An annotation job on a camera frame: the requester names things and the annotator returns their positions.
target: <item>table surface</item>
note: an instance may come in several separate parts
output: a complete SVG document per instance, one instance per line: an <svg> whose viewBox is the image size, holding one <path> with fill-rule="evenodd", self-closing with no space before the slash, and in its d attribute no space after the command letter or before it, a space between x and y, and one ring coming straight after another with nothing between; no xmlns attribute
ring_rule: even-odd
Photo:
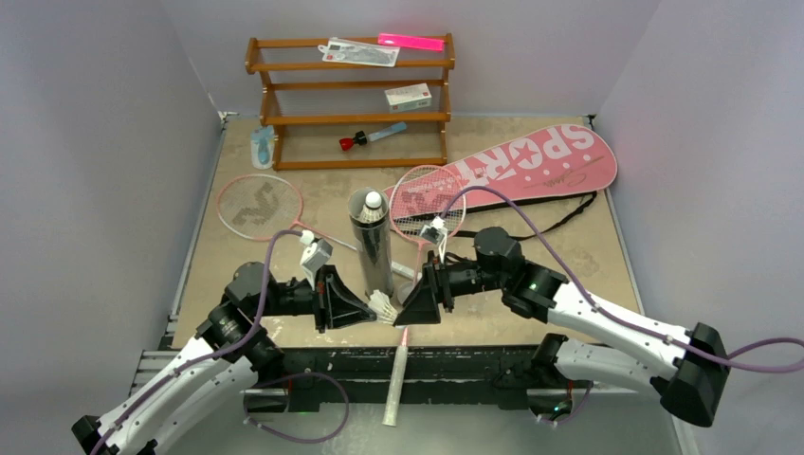
<svg viewBox="0 0 804 455"><path fill-rule="evenodd" d="M554 124L582 124L581 118L453 118L448 123L449 159L473 155L488 147L524 136ZM198 234L184 297L181 302L174 347L184 346L220 302L225 286L234 270L249 261L262 262L267 243L242 239L229 231L217 217L215 196L232 178L256 171L250 160L250 133L259 126L256 118L236 118L228 122L223 149L212 182L211 197ZM371 132L381 125L333 125L288 128L283 160L364 159L437 155L438 135L428 123L411 124L409 130L389 136L365 147L355 147L344 154L338 139L351 137L359 129ZM284 171L277 175L295 185L303 196L301 220L313 228L349 243L354 243L346 202L356 190L373 187L379 190L393 185L407 168ZM560 220L579 204L579 198L530 205L525 213L540 228ZM466 216L464 229L479 230L502 226L512 235L528 235L527 225L512 209L496 209ZM605 193L567 225L548 233L547 239L558 254L574 270L586 287L600 297L616 302L631 311L639 311L630 275L617 237L614 220ZM471 239L450 239L448 249L473 257ZM557 263L537 239L522 243L525 257L535 263L559 270ZM302 246L296 238L277 243L271 272L280 282L302 276L299 258ZM392 255L398 263L413 267L416 246L392 234ZM365 290L355 252L334 245L330 264L338 268L343 281L362 296ZM404 282L394 276L397 285ZM500 291L465 296L456 300L455 311L443 314L438 325L411 327L411 345L501 345L539 343L548 332L564 333L581 340L588 336L571 330L523 319L511 313L500 301ZM400 332L382 323L364 323L319 334L312 316L264 318L263 325L280 346L395 346Z"/></svg>
<svg viewBox="0 0 804 455"><path fill-rule="evenodd" d="M322 444L296 444L243 425L240 400L228 400L191 428L170 455L682 455L670 416L637 393L596 393L570 425L537 425L528 410L490 405L402 405L398 427L381 425L384 405L351 404L349 422ZM340 403L319 412L257 414L265 425L320 437L338 425Z"/></svg>

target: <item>silver shuttlecock tube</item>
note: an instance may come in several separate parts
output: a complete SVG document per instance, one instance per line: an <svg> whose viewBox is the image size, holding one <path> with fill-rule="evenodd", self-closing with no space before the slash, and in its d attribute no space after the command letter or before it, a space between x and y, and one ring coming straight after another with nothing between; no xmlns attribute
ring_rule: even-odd
<svg viewBox="0 0 804 455"><path fill-rule="evenodd" d="M392 296L388 197L382 191L364 188L349 198L348 210L352 232L357 239L357 256L366 280L366 296L371 296L375 290Z"/></svg>

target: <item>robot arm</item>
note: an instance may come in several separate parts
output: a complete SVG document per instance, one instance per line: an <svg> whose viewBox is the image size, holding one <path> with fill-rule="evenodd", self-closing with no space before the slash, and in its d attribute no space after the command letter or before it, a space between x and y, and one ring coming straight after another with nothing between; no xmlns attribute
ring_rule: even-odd
<svg viewBox="0 0 804 455"><path fill-rule="evenodd" d="M148 396L101 447L99 455L153 455L164 453L175 440L226 399L256 382L281 377L283 352L261 329L243 348L221 358L202 361L182 374L175 369L187 360L232 345L248 332L260 297L263 265L247 263L234 273L221 303L197 329L196 335L173 361L128 400L100 417L84 416L73 433L90 453L101 435L154 384L170 378ZM313 315L323 332L376 319L374 312L340 280L331 265L321 266L308 280L276 282L267 286L264 316Z"/></svg>
<svg viewBox="0 0 804 455"><path fill-rule="evenodd" d="M448 312L454 298L492 289L502 290L502 303L523 318L551 322L588 334L611 347L590 347L566 340L549 356L569 379L598 379L661 396L673 415L693 425L710 427L729 369L683 348L641 334L592 308L566 277L525 260L519 242L501 227L488 227L475 237L476 260L443 264L429 254L422 281L411 291L396 325L439 323L439 304ZM600 308L625 321L726 357L718 332L704 324L693 330L665 324L593 296Z"/></svg>

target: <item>beige tabletop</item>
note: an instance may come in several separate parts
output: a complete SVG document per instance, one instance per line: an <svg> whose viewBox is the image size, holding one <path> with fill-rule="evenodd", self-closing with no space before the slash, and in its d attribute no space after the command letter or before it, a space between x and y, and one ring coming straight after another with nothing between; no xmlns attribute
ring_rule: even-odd
<svg viewBox="0 0 804 455"><path fill-rule="evenodd" d="M506 140L524 136L539 128L559 123L581 124L580 118L453 118L448 124L450 160L475 154ZM184 298L181 302L174 347L182 347L204 320L207 313L220 302L224 287L232 273L242 263L262 262L267 243L242 239L218 220L215 195L236 177L255 173L250 161L250 133L259 126L256 119L238 118L228 123L226 138L217 172L212 183L210 201L198 235L192 257ZM384 138L365 147L355 147L347 155L338 139L350 137L361 126L304 126L290 128L285 140L283 160L348 159L437 155L438 135L430 124L409 125L409 130ZM367 132L379 125L362 125ZM346 202L352 192L373 187L379 190L393 185L406 171L403 168L284 171L279 176L297 186L304 200L301 220L313 228L341 240L354 243ZM263 173L274 173L271 170ZM524 207L540 228L547 228L577 207L578 198ZM512 235L528 235L527 225L512 209L496 209L466 216L464 229L479 230L502 226ZM551 245L568 263L589 290L600 297L638 311L623 252L609 211L606 195L600 194L590 207L567 225L547 234ZM455 238L448 250L462 256L474 257L471 239ZM559 270L538 240L522 243L528 260ZM277 243L271 261L271 272L280 282L302 276L299 258L302 245L295 237ZM413 267L416 246L392 234L393 259ZM334 246L330 264L338 268L343 281L358 296L365 285L355 252ZM404 279L394 276L400 284ZM535 344L545 333L559 332L583 340L591 338L535 319L523 319L511 313L500 302L500 291L486 292L456 299L452 314L442 312L438 325L411 327L411 344L437 345L500 345ZM312 316L264 318L263 325L280 346L395 346L400 331L378 322L363 323L345 329L319 334Z"/></svg>

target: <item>gray wall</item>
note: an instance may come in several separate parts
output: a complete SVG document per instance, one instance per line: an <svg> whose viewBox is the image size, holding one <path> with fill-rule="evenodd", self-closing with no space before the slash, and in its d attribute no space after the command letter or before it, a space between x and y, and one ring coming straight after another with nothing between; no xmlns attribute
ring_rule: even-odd
<svg viewBox="0 0 804 455"><path fill-rule="evenodd" d="M0 446L77 453L177 285L219 120L157 0L0 6Z"/></svg>
<svg viewBox="0 0 804 455"><path fill-rule="evenodd" d="M800 1L664 1L596 123L646 311L729 349L804 335L803 48ZM802 377L733 372L702 453L801 453Z"/></svg>
<svg viewBox="0 0 804 455"><path fill-rule="evenodd" d="M261 85L243 68L249 37L372 36L381 31L453 33L457 63L450 95L455 113L595 113L659 3L163 1L218 108L251 115L259 110ZM320 59L317 52L311 58ZM395 79L413 77L398 71ZM290 77L288 72L279 74Z"/></svg>

